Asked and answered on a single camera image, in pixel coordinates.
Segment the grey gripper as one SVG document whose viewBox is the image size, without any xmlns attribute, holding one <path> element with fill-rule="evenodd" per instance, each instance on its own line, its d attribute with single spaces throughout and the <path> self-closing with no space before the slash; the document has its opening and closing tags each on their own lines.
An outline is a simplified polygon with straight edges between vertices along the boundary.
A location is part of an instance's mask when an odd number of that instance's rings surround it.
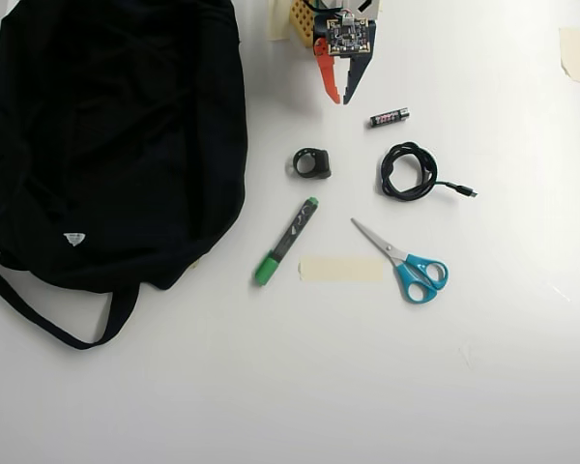
<svg viewBox="0 0 580 464">
<path fill-rule="evenodd" d="M 343 55 L 344 59 L 349 60 L 349 70 L 343 97 L 344 105 L 348 104 L 354 96 L 373 56 L 376 39 L 376 21 L 370 19 L 367 26 L 369 52 Z M 340 104 L 340 97 L 334 79 L 334 58 L 328 53 L 328 45 L 325 38 L 318 38 L 315 41 L 313 52 L 327 95 L 335 104 Z"/>
</svg>

